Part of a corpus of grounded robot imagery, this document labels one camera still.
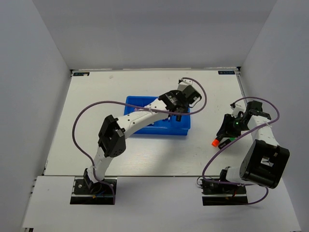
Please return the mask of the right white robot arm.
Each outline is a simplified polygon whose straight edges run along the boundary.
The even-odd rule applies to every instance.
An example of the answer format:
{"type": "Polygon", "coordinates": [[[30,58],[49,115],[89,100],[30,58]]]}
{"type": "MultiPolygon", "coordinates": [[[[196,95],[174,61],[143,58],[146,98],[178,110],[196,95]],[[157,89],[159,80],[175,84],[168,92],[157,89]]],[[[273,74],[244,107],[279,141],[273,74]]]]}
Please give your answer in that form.
{"type": "Polygon", "coordinates": [[[227,166],[221,171],[218,188],[225,193],[236,183],[276,188],[290,152],[276,141],[269,125],[270,114],[263,112],[259,101],[248,102],[246,108],[233,103],[231,108],[233,112],[225,114],[212,145],[223,149],[243,131],[252,131],[253,144],[239,167],[227,166]]]}

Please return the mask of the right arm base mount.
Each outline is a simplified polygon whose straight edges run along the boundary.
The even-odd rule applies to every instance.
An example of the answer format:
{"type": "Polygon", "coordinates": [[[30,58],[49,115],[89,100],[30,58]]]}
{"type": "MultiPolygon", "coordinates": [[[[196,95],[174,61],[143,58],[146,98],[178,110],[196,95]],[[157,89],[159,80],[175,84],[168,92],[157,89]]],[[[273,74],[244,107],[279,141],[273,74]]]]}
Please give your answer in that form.
{"type": "Polygon", "coordinates": [[[210,183],[201,176],[197,178],[197,186],[202,190],[203,206],[232,206],[249,203],[245,187],[210,183]]]}

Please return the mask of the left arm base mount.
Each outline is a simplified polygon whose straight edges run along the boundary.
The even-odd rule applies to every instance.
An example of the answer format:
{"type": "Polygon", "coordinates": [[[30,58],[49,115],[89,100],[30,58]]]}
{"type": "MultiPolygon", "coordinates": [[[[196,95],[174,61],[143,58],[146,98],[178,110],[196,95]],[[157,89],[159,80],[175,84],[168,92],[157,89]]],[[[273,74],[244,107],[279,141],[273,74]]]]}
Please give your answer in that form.
{"type": "Polygon", "coordinates": [[[75,178],[70,197],[71,205],[114,205],[116,198],[117,179],[108,178],[105,181],[113,188],[100,182],[89,189],[84,179],[75,178]]]}

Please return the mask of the orange cap highlighter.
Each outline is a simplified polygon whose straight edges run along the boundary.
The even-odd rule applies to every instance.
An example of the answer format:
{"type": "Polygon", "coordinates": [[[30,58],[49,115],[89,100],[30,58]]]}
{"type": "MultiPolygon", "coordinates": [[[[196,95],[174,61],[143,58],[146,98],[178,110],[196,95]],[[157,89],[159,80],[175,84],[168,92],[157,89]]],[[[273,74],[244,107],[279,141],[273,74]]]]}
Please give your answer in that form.
{"type": "Polygon", "coordinates": [[[212,142],[212,146],[213,147],[217,147],[220,144],[221,138],[220,137],[216,137],[213,142],[212,142]]]}

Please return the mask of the green cap highlighter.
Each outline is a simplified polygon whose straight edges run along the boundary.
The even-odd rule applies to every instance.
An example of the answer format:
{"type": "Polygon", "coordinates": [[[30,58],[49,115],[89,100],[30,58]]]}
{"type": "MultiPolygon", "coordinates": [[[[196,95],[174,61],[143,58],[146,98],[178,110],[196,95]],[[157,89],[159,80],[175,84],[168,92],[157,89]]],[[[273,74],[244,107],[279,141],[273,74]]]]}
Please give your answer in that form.
{"type": "Polygon", "coordinates": [[[234,140],[235,140],[235,138],[223,138],[220,141],[220,144],[218,145],[218,148],[222,149],[223,147],[225,147],[226,145],[228,145],[229,143],[231,143],[234,140]]]}

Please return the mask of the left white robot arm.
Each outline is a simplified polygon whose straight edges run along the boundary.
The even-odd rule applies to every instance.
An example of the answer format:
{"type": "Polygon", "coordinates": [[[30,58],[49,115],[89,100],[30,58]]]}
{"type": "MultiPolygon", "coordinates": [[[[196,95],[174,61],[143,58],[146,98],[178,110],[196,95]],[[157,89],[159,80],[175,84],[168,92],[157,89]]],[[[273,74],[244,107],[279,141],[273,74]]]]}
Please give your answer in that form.
{"type": "Polygon", "coordinates": [[[113,158],[126,149],[126,139],[138,130],[172,116],[172,113],[188,113],[189,105],[201,99],[200,93],[191,85],[180,90],[162,94],[145,110],[137,110],[127,115],[105,117],[98,133],[98,149],[94,165],[84,172],[85,187],[92,193],[101,190],[102,180],[113,158]]]}

